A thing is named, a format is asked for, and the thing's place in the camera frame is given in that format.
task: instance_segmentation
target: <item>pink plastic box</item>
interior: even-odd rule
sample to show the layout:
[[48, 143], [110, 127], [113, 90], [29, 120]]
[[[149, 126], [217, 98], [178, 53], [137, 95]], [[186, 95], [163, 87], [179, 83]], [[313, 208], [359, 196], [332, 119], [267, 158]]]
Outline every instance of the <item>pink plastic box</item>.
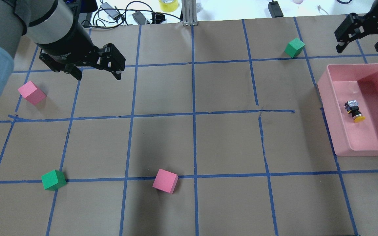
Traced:
[[174, 173], [159, 169], [153, 187], [172, 194], [178, 178], [179, 177]]
[[[335, 153], [378, 156], [378, 64], [328, 65], [318, 87]], [[357, 100], [364, 121], [347, 114], [349, 100]]]
[[36, 105], [46, 97], [46, 94], [31, 81], [21, 86], [18, 91], [24, 97], [24, 99], [33, 105]]

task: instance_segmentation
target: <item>metal post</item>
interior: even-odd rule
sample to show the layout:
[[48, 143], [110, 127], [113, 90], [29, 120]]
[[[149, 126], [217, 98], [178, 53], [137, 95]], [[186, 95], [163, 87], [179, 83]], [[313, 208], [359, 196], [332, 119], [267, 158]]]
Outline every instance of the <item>metal post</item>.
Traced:
[[196, 0], [182, 0], [183, 25], [198, 25], [196, 16]]

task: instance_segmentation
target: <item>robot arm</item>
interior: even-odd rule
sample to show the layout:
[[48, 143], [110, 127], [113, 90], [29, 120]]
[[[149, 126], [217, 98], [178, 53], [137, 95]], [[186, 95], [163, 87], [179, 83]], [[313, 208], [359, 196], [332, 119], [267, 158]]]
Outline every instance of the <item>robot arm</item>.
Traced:
[[81, 80], [78, 67], [91, 66], [120, 80], [125, 69], [119, 50], [111, 43], [101, 49], [94, 46], [63, 0], [0, 0], [0, 95], [25, 33], [42, 49], [39, 58], [54, 72], [64, 71]]
[[[338, 41], [336, 50], [338, 53], [356, 39], [361, 39], [369, 34], [378, 34], [378, 0], [375, 0], [370, 11], [364, 16], [350, 13], [342, 24], [336, 29], [335, 37]], [[374, 45], [378, 52], [378, 42]]]

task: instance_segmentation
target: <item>small toy in bin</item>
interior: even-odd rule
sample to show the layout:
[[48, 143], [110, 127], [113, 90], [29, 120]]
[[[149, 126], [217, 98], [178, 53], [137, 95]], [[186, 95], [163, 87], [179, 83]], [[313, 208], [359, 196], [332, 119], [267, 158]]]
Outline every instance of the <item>small toy in bin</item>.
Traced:
[[345, 103], [344, 105], [346, 112], [352, 115], [355, 123], [361, 122], [366, 119], [365, 116], [359, 111], [358, 102], [356, 100], [351, 100]]

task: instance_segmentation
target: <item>yellow tape roll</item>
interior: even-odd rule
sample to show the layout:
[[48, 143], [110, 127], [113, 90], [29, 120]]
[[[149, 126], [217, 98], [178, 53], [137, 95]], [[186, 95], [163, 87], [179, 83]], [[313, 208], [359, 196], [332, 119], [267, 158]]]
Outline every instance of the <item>yellow tape roll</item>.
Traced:
[[173, 12], [179, 6], [179, 2], [177, 0], [158, 0], [160, 3], [160, 9], [163, 12]]

